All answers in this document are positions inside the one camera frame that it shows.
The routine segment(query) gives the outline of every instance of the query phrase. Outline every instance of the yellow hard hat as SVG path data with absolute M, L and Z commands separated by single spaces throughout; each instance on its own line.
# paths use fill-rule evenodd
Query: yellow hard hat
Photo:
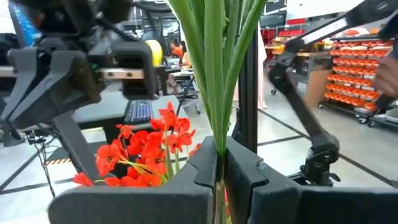
M 156 40 L 147 40 L 145 43 L 150 47 L 152 51 L 152 60 L 154 66 L 158 66 L 162 64 L 163 59 L 163 50 L 160 43 Z

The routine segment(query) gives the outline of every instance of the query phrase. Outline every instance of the yellow black warning tape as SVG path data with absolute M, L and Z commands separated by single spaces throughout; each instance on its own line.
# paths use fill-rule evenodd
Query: yellow black warning tape
M 46 166 L 50 166 L 50 165 L 57 165 L 57 164 L 66 164 L 66 163 L 69 163 L 69 162 L 71 162 L 71 160 L 69 158 L 67 158 L 67 159 L 56 159 L 56 160 L 53 160 L 53 161 L 45 162 L 45 165 Z

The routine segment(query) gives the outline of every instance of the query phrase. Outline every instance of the white wall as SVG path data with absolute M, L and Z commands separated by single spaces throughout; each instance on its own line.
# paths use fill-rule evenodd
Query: white wall
M 349 11 L 364 0 L 288 0 L 286 19 L 321 16 Z
M 15 33 L 10 12 L 8 10 L 8 1 L 0 0 L 0 33 Z

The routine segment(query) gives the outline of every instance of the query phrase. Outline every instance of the concrete floor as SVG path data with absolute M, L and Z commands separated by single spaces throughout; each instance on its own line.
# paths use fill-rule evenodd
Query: concrete floor
M 293 174 L 299 171 L 299 166 L 307 156 L 310 141 L 303 137 L 307 132 L 281 94 L 272 96 L 267 91 L 266 103 L 269 109 L 258 113 L 258 143 L 261 145 L 258 154 L 282 174 Z M 201 115 L 196 114 L 194 106 L 186 108 L 186 112 L 192 128 L 197 130 L 194 143 L 211 135 L 203 109 Z M 323 127 L 340 140 L 342 158 L 331 167 L 331 171 L 341 178 L 336 187 L 391 188 L 385 182 L 389 179 L 398 180 L 396 133 L 382 128 L 369 128 L 354 118 L 327 109 L 314 109 L 314 113 Z M 102 131 L 83 133 L 88 142 L 104 140 Z M 52 145 L 47 148 L 49 154 L 59 146 L 59 142 L 53 142 Z M 36 149 L 27 143 L 8 148 L 0 145 L 0 184 L 11 180 L 0 192 L 0 222 L 35 215 L 39 215 L 42 222 L 45 217 L 41 214 L 45 213 L 52 196 L 39 159 L 32 159 L 35 153 Z M 48 169 L 56 194 L 76 186 L 70 182 L 75 174 L 71 164 L 53 165 Z

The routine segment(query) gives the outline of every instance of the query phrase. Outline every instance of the cardboard box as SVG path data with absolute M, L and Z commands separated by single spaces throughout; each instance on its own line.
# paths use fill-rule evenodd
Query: cardboard box
M 311 73 L 304 99 L 310 108 L 317 107 L 318 103 L 325 98 L 326 85 L 330 83 L 327 76 L 332 73 L 332 70 L 320 70 Z

